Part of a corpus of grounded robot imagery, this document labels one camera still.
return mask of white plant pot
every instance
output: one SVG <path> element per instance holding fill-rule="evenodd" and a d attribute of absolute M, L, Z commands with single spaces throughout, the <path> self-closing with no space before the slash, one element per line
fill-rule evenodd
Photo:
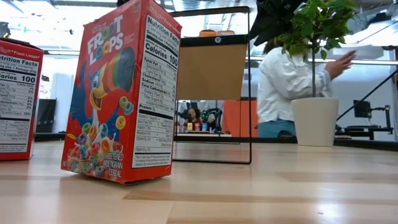
<path fill-rule="evenodd" d="M 337 99 L 303 98 L 292 101 L 292 106 L 299 145 L 333 146 L 338 115 Z"/>

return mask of blue jeans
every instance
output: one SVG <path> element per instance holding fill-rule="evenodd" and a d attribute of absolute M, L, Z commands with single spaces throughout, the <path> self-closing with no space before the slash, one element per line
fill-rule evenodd
<path fill-rule="evenodd" d="M 294 122 L 278 119 L 276 121 L 259 123 L 257 133 L 259 138 L 278 138 L 280 131 L 288 131 L 295 136 Z"/>

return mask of white shirt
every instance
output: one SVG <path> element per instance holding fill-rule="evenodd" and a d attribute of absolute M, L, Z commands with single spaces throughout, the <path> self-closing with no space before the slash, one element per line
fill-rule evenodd
<path fill-rule="evenodd" d="M 282 47 L 272 49 L 261 62 L 257 93 L 259 123 L 278 119 L 293 121 L 292 100 L 312 95 L 312 69 L 301 55 L 291 57 Z M 315 77 L 317 96 L 331 96 L 330 76 L 325 70 Z"/>

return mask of green leaves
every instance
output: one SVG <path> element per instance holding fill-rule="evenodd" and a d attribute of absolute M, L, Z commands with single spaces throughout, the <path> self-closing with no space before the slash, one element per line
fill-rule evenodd
<path fill-rule="evenodd" d="M 278 37 L 291 55 L 312 49 L 326 58 L 327 50 L 340 48 L 348 34 L 347 22 L 354 17 L 354 0 L 308 0 L 292 18 L 292 28 Z"/>

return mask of hand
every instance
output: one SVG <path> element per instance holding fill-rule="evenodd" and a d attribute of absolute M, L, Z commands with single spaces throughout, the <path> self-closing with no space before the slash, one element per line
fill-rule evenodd
<path fill-rule="evenodd" d="M 341 75 L 344 70 L 350 68 L 351 61 L 356 57 L 355 52 L 355 50 L 352 50 L 334 62 L 326 64 L 325 70 L 328 71 L 331 80 Z"/>

